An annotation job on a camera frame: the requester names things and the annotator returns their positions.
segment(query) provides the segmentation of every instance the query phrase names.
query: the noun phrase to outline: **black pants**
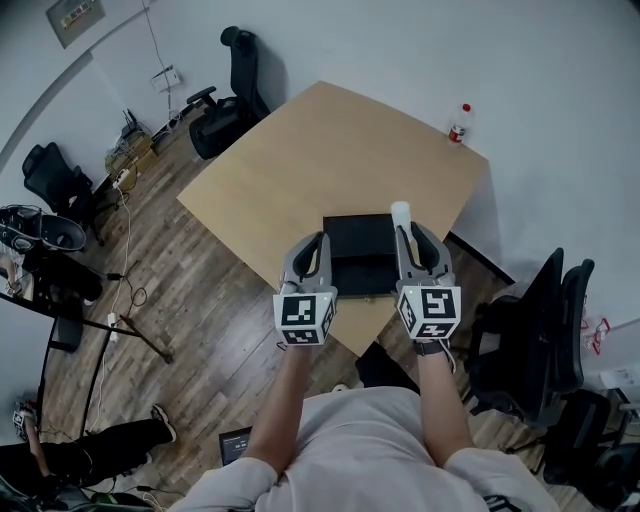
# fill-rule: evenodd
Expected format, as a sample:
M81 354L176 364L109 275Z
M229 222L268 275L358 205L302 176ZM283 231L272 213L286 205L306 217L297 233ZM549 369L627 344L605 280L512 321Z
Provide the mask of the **black pants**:
M356 361L356 369L365 388L395 386L420 394L420 388L379 343L373 342Z
M89 301L102 294L100 276L63 252L36 246L25 255L23 268L48 284L74 291Z
M51 469L71 480L78 478L83 485L96 485L144 464L153 447L170 441L171 433L162 421L124 423L59 445L51 454L56 459L50 461ZM45 455L49 462L50 454Z

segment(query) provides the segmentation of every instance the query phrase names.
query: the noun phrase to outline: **sneaker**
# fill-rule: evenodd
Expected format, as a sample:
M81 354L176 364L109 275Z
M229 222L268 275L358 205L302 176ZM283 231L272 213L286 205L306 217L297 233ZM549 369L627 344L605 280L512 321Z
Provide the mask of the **sneaker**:
M171 423L169 422L169 416L167 416L167 413L164 412L164 409L160 407L158 404L155 404L151 408L151 418L164 423L164 426L167 427L167 429L171 433L171 441L170 441L171 443L175 442L175 440L178 439L178 434L176 433L176 429L173 428L173 425L171 425Z

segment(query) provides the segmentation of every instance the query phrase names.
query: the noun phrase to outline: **plastic bottle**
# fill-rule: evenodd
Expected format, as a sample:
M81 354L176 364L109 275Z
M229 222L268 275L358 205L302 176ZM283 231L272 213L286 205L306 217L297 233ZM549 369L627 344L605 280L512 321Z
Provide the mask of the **plastic bottle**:
M449 144L451 146L459 146L462 144L473 123L473 116L474 111L468 103L460 105L456 110L453 124L449 130Z
M391 205L391 218L393 219L393 227L402 226L407 234L409 243L413 242L413 234L411 233L411 209L406 201L396 201Z

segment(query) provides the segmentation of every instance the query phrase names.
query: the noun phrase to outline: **white t-shirt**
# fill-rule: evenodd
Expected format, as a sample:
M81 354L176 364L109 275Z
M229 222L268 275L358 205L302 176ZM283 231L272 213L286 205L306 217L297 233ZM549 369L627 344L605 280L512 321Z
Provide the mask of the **white t-shirt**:
M265 462L242 458L207 471L170 512L559 510L513 455L468 448L434 466L420 398L403 388L305 400L296 448L279 480Z
M22 270L22 263L24 262L24 255L14 251L11 247L7 247L3 243L0 243L0 257L5 256L13 261L13 266L16 272L16 281L19 282L23 289L23 281L26 281L24 271ZM5 287L7 280L3 275L0 275L0 293L5 293Z

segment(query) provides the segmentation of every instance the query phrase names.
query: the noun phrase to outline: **person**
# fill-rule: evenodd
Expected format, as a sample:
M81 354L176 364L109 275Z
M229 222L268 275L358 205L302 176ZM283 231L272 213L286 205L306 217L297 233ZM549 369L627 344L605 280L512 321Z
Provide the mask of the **person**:
M27 287L26 283L23 287L23 281L31 279L31 276L22 270L23 262L24 256L22 254L0 243L0 278L5 280L4 286L0 289L10 297L20 295L22 290Z
M557 511L513 455L474 447L446 354L416 344L419 386L378 343L363 389L304 400L310 347L288 347L242 457L170 512Z
M18 493L45 501L53 501L64 487L93 486L146 464L155 446L177 439L159 405L153 406L151 419L60 444L40 443L33 415L21 413L28 443L0 447L0 476Z
M47 284L77 293L86 305L93 304L102 294L100 276L69 255L47 250L40 244L20 254L0 243L0 277L6 279L1 289L6 295L21 296L34 274Z

